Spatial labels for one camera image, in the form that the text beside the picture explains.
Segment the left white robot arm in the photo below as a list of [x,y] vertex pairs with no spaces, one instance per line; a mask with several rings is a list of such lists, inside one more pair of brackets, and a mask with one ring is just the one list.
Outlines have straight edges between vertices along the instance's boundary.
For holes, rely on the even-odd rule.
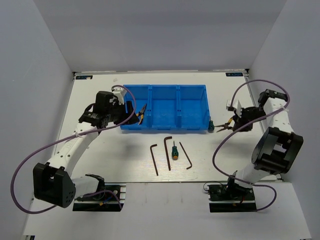
[[38,200],[67,208],[74,199],[105,196],[103,177],[85,174],[72,178],[73,170],[83,153],[103,130],[112,123],[116,128],[139,122],[136,101],[125,101],[130,91],[120,85],[111,91],[99,91],[95,102],[87,106],[78,120],[74,134],[64,141],[60,150],[46,163],[33,168],[33,190]]

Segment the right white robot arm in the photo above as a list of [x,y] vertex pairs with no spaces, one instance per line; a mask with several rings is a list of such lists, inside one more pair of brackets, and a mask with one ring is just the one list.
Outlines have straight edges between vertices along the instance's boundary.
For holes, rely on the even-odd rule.
[[235,110],[233,131],[249,132],[253,129],[252,121],[263,116],[267,117],[268,127],[253,150],[251,162],[228,179],[225,192],[229,198],[236,200],[261,179],[290,170],[304,139],[291,127],[284,109],[287,102],[285,93],[267,89],[260,93],[257,107]]

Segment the yellow-handled needle-nose pliers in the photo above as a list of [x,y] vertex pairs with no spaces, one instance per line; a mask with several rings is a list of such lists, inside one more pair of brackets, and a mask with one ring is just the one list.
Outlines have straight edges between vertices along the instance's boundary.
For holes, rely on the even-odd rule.
[[138,125],[141,125],[143,123],[146,109],[147,109],[147,104],[145,104],[141,108],[141,110],[136,114],[136,116],[139,118]]

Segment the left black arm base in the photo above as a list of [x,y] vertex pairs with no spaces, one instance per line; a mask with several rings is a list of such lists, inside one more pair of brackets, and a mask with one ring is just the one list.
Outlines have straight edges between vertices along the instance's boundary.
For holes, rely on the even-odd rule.
[[126,184],[105,184],[110,192],[103,192],[91,197],[78,197],[72,207],[73,212],[120,212],[125,203]]

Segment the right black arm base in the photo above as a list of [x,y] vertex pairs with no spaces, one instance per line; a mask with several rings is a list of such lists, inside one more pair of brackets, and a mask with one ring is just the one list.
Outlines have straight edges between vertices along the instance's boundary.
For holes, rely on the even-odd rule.
[[253,188],[245,188],[228,178],[227,183],[208,181],[203,185],[208,194],[211,213],[248,213],[256,212],[256,200]]

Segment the orange-handled small pliers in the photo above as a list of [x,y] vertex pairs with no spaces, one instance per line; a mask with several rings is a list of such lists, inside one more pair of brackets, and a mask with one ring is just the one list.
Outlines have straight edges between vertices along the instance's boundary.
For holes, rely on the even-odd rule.
[[215,125],[214,127],[218,129],[217,132],[232,130],[233,129],[233,127],[231,126],[232,121],[233,121],[233,117],[231,117],[227,122],[220,125]]

